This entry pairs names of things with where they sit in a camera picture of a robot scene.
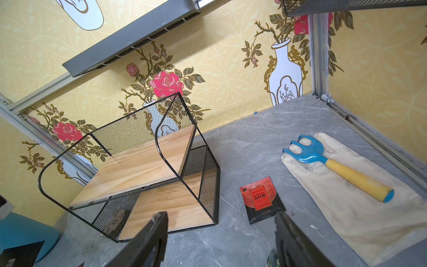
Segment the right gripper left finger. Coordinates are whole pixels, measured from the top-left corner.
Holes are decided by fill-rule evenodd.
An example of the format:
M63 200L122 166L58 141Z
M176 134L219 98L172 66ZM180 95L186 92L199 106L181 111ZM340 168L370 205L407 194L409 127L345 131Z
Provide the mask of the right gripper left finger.
M159 267L164 261L169 218L162 211L153 215L143 229L108 264L108 267Z

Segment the green tea bag top shelf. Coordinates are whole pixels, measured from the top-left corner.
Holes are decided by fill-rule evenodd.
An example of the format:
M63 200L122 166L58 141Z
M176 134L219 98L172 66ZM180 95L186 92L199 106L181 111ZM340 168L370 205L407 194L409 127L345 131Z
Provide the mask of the green tea bag top shelf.
M276 249L272 249L268 255L265 267L280 267Z

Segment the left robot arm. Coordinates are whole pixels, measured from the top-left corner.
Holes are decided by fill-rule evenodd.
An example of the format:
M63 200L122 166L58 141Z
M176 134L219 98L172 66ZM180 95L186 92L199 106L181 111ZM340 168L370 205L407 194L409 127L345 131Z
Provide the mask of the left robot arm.
M44 241L5 249L1 254L1 267L33 267Z

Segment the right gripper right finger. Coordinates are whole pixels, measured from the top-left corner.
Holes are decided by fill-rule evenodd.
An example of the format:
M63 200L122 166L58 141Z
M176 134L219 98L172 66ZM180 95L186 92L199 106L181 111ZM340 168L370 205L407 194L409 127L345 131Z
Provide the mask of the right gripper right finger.
M333 263L280 211L275 215L276 251L281 267L332 267Z

